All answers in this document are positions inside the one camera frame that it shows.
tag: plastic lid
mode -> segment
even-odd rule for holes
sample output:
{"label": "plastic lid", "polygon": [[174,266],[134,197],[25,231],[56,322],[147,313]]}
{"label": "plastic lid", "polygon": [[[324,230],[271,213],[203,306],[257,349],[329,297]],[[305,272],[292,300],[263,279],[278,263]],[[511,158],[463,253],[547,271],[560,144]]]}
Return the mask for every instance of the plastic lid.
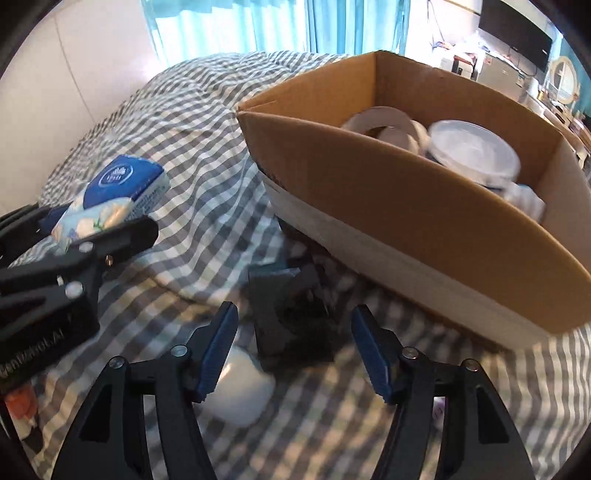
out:
{"label": "plastic lid", "polygon": [[429,128],[429,151],[442,165],[491,189],[507,188],[519,175],[515,150],[478,125],[443,120]]}

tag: monitor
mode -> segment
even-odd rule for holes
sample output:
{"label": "monitor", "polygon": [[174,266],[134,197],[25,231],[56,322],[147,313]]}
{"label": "monitor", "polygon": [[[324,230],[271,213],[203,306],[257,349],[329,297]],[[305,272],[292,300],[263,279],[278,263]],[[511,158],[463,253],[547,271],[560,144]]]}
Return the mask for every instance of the monitor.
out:
{"label": "monitor", "polygon": [[552,39],[504,1],[482,1],[478,28],[509,45],[543,72],[546,71]]}

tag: checkered bedsheet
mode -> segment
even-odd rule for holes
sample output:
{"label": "checkered bedsheet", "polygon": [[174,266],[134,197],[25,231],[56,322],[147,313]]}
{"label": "checkered bedsheet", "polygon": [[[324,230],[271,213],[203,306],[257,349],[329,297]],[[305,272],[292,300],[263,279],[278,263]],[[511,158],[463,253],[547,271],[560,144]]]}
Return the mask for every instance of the checkered bedsheet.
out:
{"label": "checkered bedsheet", "polygon": [[[295,255],[265,196],[246,149],[235,106],[297,73],[338,57],[278,52],[226,54],[188,61],[150,81],[87,134],[50,176],[41,201],[73,197],[118,154],[159,162],[171,188],[154,212],[156,246],[107,279],[100,292],[100,333],[36,381],[44,449],[33,459],[49,478],[85,394],[115,355],[155,358],[185,342],[226,299],[248,316],[243,294],[249,264]],[[49,248],[39,244],[33,255]],[[432,359],[481,361],[525,442],[538,479],[564,463],[591,420],[589,326],[526,351],[495,354],[429,318],[419,308],[335,264],[316,258],[330,278],[332,307],[343,322],[366,303],[402,343]],[[255,351],[252,326],[237,343]],[[165,478],[155,405],[146,401],[150,461]],[[220,479],[357,480],[369,478],[388,433],[392,409],[365,380],[352,345],[335,362],[278,379],[269,407],[249,429],[238,429],[195,408]],[[433,476],[439,438],[427,455]]]}

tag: teal curtain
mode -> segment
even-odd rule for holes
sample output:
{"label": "teal curtain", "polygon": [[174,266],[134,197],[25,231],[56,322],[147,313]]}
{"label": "teal curtain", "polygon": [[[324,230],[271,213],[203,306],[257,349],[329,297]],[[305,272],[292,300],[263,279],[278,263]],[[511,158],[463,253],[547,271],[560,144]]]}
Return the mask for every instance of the teal curtain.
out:
{"label": "teal curtain", "polygon": [[167,65],[214,53],[306,48],[304,0],[142,0]]}
{"label": "teal curtain", "polygon": [[404,54],[411,0],[142,0],[167,65],[222,52]]}
{"label": "teal curtain", "polygon": [[574,104],[573,112],[581,110],[585,115],[591,116],[591,79],[589,79],[589,75],[587,75],[583,65],[566,40],[562,41],[560,55],[570,58],[570,61],[573,62],[574,69],[577,72],[577,81],[581,84],[580,97]]}
{"label": "teal curtain", "polygon": [[410,0],[306,0],[307,47],[318,53],[404,55]]}

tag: bolt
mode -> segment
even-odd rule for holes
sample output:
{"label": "bolt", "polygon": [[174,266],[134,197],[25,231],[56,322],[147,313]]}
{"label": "bolt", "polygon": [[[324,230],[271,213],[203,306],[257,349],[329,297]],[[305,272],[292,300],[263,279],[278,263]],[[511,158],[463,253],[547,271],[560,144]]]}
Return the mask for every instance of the bolt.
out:
{"label": "bolt", "polygon": [[64,291],[66,293],[66,297],[68,297],[70,300],[75,300],[84,293],[84,287],[79,281],[72,281],[66,285]]}
{"label": "bolt", "polygon": [[411,346],[406,346],[402,349],[402,356],[409,360],[416,360],[418,358],[418,350]]}
{"label": "bolt", "polygon": [[80,244],[78,246],[78,250],[80,252],[82,252],[83,254],[87,254],[88,252],[92,252],[92,249],[94,248],[94,244],[92,242],[84,242],[83,244]]}
{"label": "bolt", "polygon": [[111,368],[121,368],[125,363],[125,358],[122,356],[114,356],[111,360],[109,360],[109,366]]}
{"label": "bolt", "polygon": [[462,362],[462,365],[467,368],[470,372],[478,372],[480,370],[480,364],[472,359],[468,358]]}
{"label": "bolt", "polygon": [[176,345],[170,349],[172,356],[185,356],[187,355],[188,351],[189,349],[187,349],[187,347],[184,345]]}

